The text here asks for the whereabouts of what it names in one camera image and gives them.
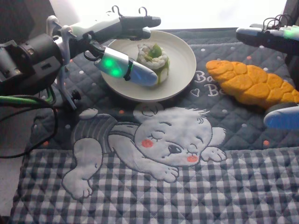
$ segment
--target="polka dot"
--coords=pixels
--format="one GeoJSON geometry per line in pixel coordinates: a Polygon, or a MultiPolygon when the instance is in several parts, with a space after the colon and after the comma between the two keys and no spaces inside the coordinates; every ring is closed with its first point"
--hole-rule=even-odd
{"type": "Polygon", "coordinates": [[[269,144],[270,144],[269,141],[267,141],[267,140],[263,141],[264,146],[268,146],[269,144]]]}

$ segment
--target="round plate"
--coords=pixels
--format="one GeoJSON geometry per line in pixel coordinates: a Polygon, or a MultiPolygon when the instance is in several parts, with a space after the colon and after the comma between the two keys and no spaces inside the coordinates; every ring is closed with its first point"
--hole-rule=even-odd
{"type": "Polygon", "coordinates": [[[157,102],[179,94],[193,79],[196,58],[192,49],[182,39],[162,31],[151,31],[147,40],[115,40],[109,47],[137,59],[140,43],[157,43],[170,59],[168,78],[155,87],[144,87],[124,79],[113,78],[102,72],[106,83],[121,96],[138,102],[157,102]]]}

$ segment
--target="gingham fabric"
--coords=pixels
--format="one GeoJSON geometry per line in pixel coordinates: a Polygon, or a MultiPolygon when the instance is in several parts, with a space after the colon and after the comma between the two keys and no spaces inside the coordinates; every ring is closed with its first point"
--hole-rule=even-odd
{"type": "Polygon", "coordinates": [[[220,163],[179,171],[175,183],[132,171],[110,154],[73,200],[61,179],[70,152],[36,150],[24,160],[12,223],[299,223],[299,148],[227,152],[220,163]]]}
{"type": "MultiPolygon", "coordinates": [[[[133,116],[136,104],[111,91],[93,63],[79,55],[69,65],[65,84],[78,90],[82,100],[76,112],[58,111],[56,137],[24,159],[11,223],[299,223],[299,132],[266,128],[263,111],[224,95],[205,68],[210,60],[240,61],[293,84],[283,55],[238,43],[225,32],[212,39],[202,32],[175,34],[193,49],[197,71],[183,92],[161,105],[209,110],[211,126],[226,130],[218,146],[226,159],[199,158],[194,166],[178,168],[178,178],[167,183],[128,168],[115,152],[103,154],[102,166],[89,180],[93,193],[74,200],[62,179],[77,165],[71,133],[78,115],[95,108],[118,124],[139,123],[133,116]]],[[[28,147],[52,127],[52,113],[39,111],[28,147]]]]}

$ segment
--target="bear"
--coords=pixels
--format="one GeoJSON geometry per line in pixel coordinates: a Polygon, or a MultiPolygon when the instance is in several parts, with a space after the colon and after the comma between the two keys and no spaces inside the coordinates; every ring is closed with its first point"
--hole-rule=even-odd
{"type": "Polygon", "coordinates": [[[179,167],[195,166],[200,159],[221,162],[226,154],[218,146],[226,131],[212,127],[207,110],[139,104],[133,116],[139,124],[117,122],[111,115],[87,109],[71,134],[76,167],[62,186],[73,199],[92,194],[89,179],[102,165],[103,154],[115,153],[126,167],[157,181],[175,182],[179,167]]]}

